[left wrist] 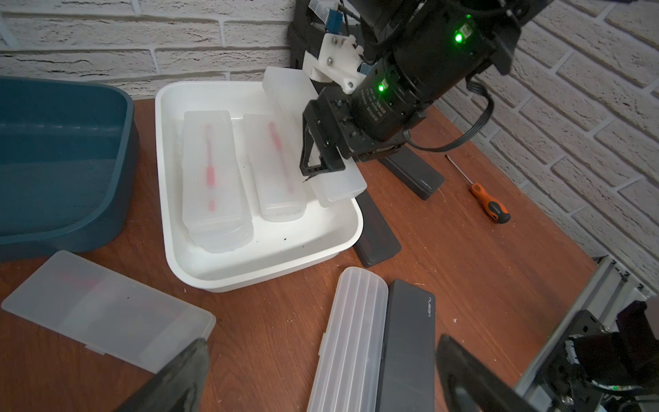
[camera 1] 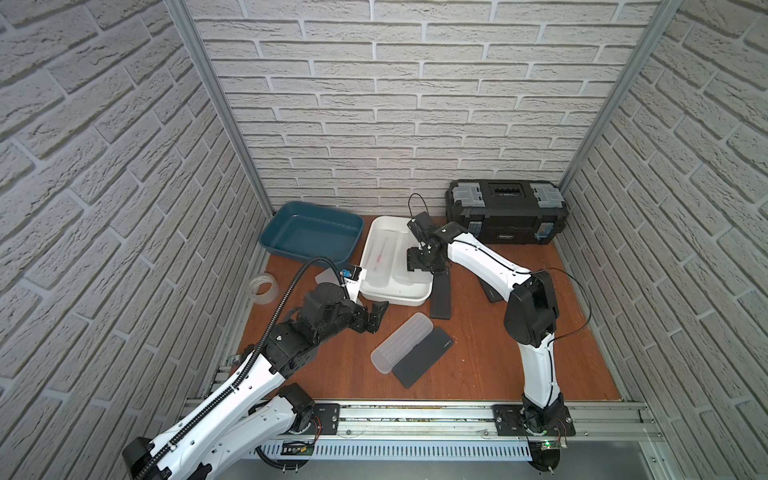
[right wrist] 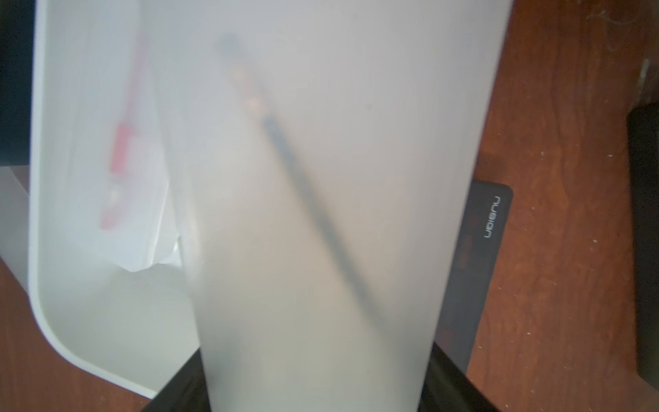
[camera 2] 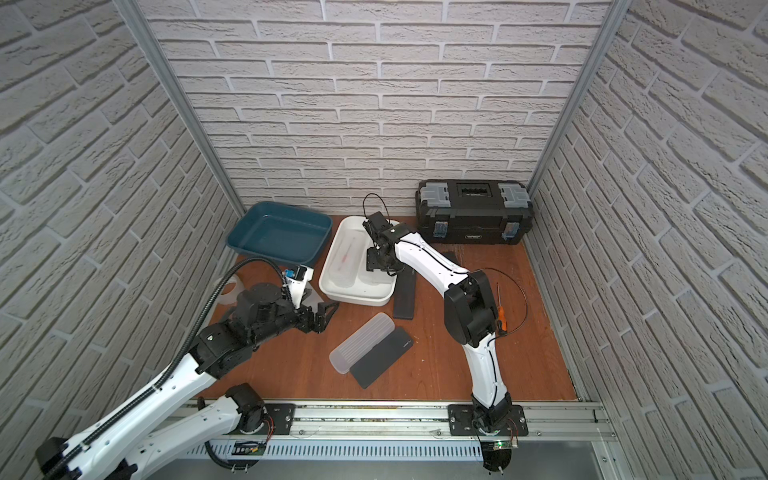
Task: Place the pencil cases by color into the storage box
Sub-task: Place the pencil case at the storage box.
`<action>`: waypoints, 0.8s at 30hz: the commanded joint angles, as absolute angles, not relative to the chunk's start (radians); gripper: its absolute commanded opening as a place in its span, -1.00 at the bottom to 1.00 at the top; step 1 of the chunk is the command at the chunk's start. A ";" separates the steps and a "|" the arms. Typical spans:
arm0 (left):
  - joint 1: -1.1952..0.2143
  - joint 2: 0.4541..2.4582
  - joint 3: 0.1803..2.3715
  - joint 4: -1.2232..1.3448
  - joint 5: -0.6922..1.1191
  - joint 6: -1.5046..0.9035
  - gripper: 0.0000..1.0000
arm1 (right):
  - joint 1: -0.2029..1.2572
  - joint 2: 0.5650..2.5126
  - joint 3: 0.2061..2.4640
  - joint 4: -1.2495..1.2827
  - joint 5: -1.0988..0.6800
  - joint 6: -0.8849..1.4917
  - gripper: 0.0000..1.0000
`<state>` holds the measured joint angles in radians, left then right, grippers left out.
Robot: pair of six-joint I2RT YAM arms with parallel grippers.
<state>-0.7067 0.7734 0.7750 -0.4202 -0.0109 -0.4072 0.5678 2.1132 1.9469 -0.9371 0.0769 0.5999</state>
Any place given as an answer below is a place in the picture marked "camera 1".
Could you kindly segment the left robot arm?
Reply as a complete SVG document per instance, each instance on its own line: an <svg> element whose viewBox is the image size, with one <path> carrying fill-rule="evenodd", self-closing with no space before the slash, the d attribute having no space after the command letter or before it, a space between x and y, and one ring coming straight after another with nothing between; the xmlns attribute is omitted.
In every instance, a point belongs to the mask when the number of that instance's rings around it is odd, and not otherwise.
<svg viewBox="0 0 768 480"><path fill-rule="evenodd" d="M287 310L290 295L315 263L329 266L335 282L317 285L300 306ZM377 332L388 308L386 301L359 304L330 259L308 260L235 372L168 430L153 438L138 437L124 448L131 478L214 479L266 441L303 431L315 402L288 379L337 334L347 329Z"/></svg>

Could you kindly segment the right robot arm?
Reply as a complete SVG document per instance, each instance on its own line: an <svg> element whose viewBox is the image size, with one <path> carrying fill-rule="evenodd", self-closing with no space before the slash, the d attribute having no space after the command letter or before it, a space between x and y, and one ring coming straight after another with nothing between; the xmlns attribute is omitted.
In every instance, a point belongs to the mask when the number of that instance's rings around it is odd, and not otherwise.
<svg viewBox="0 0 768 480"><path fill-rule="evenodd" d="M566 406L553 353L559 308L551 275L511 262L456 222L438 226L421 212L407 227L418 242L407 250L408 270L438 275L459 264L506 301L503 324L518 344L524 373L521 423L531 435L564 436Z"/></svg>

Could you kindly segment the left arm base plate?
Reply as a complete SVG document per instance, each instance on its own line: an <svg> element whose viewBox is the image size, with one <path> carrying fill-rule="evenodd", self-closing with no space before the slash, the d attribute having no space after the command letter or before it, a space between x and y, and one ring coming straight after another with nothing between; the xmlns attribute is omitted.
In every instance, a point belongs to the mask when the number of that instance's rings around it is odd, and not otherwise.
<svg viewBox="0 0 768 480"><path fill-rule="evenodd" d="M310 413L300 414L294 424L286 431L287 435L320 436L336 435L339 427L341 405L339 403L315 403Z"/></svg>

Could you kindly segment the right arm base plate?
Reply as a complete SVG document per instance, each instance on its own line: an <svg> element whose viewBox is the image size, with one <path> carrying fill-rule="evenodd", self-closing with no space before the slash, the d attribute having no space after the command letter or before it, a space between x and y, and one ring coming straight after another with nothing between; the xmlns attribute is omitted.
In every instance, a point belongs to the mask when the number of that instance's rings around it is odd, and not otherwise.
<svg viewBox="0 0 768 480"><path fill-rule="evenodd" d="M563 403L541 409L531 404L491 406L497 435L501 437L571 437L576 435L574 420Z"/></svg>

